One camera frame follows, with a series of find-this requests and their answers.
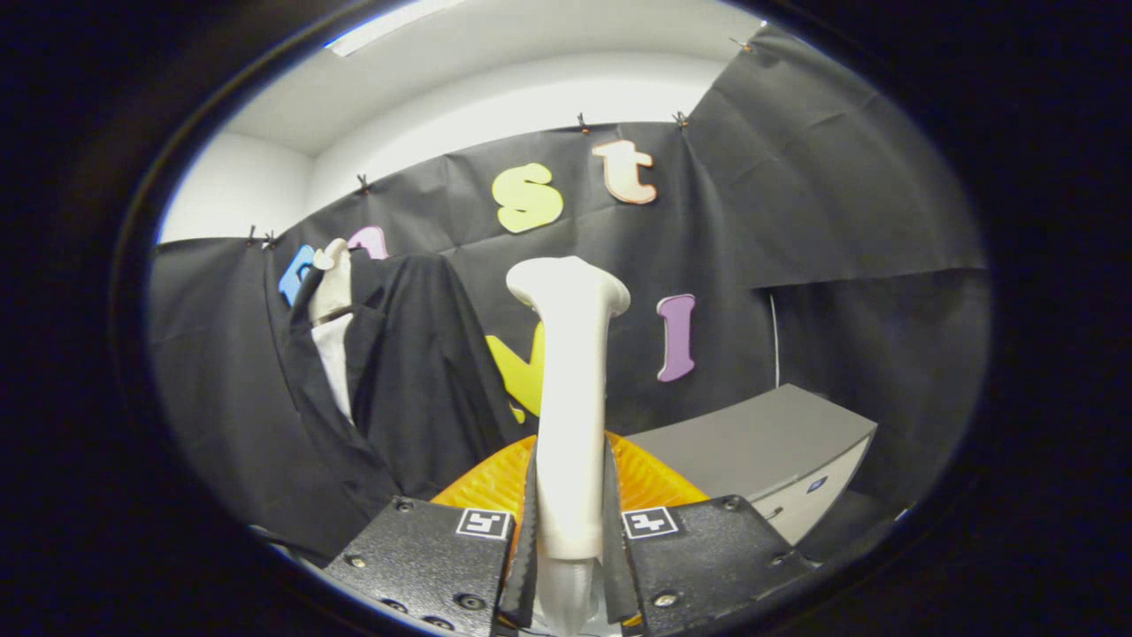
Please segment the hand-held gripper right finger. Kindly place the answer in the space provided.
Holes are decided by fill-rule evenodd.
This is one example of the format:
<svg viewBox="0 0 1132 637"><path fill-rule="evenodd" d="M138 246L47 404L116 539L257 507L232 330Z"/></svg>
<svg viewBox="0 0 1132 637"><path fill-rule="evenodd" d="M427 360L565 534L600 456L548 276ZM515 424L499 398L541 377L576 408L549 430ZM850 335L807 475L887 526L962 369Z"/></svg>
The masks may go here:
<svg viewBox="0 0 1132 637"><path fill-rule="evenodd" d="M721 636L767 616L814 566L744 497L710 497L619 434L604 471L608 617L635 636Z"/></svg>

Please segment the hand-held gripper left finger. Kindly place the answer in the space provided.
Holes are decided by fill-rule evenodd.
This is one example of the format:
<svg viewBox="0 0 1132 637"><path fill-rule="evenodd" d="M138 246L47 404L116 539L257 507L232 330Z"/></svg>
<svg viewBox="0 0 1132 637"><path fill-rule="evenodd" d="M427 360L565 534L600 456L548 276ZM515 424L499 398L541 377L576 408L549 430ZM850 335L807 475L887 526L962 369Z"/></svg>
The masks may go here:
<svg viewBox="0 0 1132 637"><path fill-rule="evenodd" d="M394 497L325 575L375 610L437 632L494 636L530 625L534 447L525 438L494 453L430 501Z"/></svg>

